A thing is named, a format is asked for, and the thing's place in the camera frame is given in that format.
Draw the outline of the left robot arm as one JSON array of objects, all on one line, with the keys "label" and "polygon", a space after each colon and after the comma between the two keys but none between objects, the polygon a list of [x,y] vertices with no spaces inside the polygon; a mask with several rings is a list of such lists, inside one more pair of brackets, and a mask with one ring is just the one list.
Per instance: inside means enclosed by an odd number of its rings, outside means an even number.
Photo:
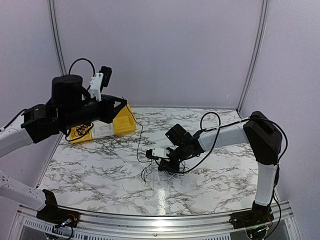
[{"label": "left robot arm", "polygon": [[37,104],[21,110],[5,126],[0,128],[0,196],[29,207],[44,215],[53,223],[63,219],[55,195],[48,190],[34,187],[33,181],[39,176],[46,151],[35,145],[64,134],[67,138],[72,128],[87,125],[92,128],[94,121],[106,124],[127,105],[127,100],[102,94],[108,79],[102,73],[95,74],[89,88],[83,87],[79,75],[69,74],[55,77],[51,85],[51,97],[45,104]]}]

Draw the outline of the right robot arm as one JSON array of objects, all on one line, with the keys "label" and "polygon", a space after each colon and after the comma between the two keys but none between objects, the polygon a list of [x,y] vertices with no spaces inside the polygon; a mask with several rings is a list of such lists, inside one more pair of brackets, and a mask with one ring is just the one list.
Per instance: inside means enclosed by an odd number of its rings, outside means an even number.
[{"label": "right robot arm", "polygon": [[274,121],[261,111],[254,111],[245,119],[211,129],[201,127],[193,134],[176,124],[165,135],[175,148],[167,148],[157,164],[159,171],[171,174],[181,174],[182,161],[194,157],[205,160],[216,148],[249,146],[257,163],[258,177],[247,219],[252,224],[258,224],[267,216],[276,187],[283,145],[283,134]]}]

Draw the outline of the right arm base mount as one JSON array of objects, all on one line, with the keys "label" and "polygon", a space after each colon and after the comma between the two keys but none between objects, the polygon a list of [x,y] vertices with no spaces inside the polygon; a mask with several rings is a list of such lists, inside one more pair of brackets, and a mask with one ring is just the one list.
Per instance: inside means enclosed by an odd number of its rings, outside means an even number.
[{"label": "right arm base mount", "polygon": [[274,215],[270,209],[250,209],[232,213],[229,223],[234,229],[248,228],[265,223],[271,223]]}]

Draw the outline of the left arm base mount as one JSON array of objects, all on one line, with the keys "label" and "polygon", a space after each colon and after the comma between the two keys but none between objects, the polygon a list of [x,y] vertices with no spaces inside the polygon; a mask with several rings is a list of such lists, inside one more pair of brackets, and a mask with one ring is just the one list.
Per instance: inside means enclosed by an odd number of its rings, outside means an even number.
[{"label": "left arm base mount", "polygon": [[38,219],[60,226],[66,220],[71,219],[71,222],[67,225],[73,228],[77,227],[79,216],[80,213],[78,211],[64,209],[53,205],[46,205],[42,210],[37,211],[36,214]]}]

